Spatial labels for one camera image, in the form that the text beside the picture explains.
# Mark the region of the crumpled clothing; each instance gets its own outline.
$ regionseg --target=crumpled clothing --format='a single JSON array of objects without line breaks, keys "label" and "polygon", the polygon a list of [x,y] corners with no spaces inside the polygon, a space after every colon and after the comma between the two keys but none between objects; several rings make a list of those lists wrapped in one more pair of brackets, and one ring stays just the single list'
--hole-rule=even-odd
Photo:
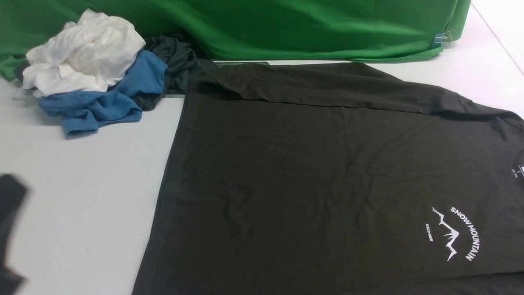
[{"label": "crumpled clothing", "polygon": [[203,75],[205,70],[218,68],[188,35],[180,31],[167,36],[147,38],[145,49],[165,62],[168,69],[164,77],[164,90],[160,95],[138,95],[133,98],[144,111],[154,109],[168,91],[185,94],[193,78]]},{"label": "crumpled clothing", "polygon": [[131,99],[141,93],[162,93],[167,65],[153,53],[142,50],[125,78],[107,92],[74,91],[39,100],[47,115],[63,115],[67,136],[97,131],[111,123],[137,122],[142,109]]},{"label": "crumpled clothing", "polygon": [[145,44],[130,22],[87,9],[78,23],[66,23],[27,53],[31,66],[24,70],[23,88],[36,87],[36,97],[106,91],[123,79]]}]

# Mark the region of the green fabric backdrop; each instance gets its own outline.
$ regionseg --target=green fabric backdrop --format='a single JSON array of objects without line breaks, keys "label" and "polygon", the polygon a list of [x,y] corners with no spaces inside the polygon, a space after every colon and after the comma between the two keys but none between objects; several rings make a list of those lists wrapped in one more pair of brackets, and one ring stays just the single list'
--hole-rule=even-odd
[{"label": "green fabric backdrop", "polygon": [[460,38],[470,0],[2,0],[0,72],[86,8],[121,16],[144,37],[188,31],[215,59],[410,61]]}]

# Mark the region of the neckline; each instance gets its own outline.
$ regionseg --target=neckline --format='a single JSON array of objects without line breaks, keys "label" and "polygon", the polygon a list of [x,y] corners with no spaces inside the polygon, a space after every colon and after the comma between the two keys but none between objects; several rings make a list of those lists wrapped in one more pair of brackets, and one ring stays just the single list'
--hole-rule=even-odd
[{"label": "neckline", "polygon": [[513,160],[522,150],[524,150],[524,137],[517,136],[506,145],[499,158],[500,181],[517,194],[524,194],[524,190],[515,181],[511,169],[513,169]]}]

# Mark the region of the t-shirt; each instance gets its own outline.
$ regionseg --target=t-shirt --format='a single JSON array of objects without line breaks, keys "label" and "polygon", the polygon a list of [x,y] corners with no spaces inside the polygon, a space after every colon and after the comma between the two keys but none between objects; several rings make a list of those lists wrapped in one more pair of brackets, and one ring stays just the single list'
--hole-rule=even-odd
[{"label": "t-shirt", "polygon": [[523,123],[358,63],[208,72],[134,294],[438,294],[518,277]]},{"label": "t-shirt", "polygon": [[27,189],[12,175],[0,174],[0,294],[14,294],[23,278],[5,266],[7,242]]}]

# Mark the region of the binder clip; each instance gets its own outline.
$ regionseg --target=binder clip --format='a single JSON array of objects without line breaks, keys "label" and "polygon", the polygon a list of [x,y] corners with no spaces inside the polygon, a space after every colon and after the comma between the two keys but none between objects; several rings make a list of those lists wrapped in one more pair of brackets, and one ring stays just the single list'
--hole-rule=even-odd
[{"label": "binder clip", "polygon": [[445,33],[438,33],[435,34],[435,37],[433,38],[433,46],[439,47],[442,45],[442,43],[451,43],[453,41],[453,38],[450,35],[450,31],[447,31]]}]

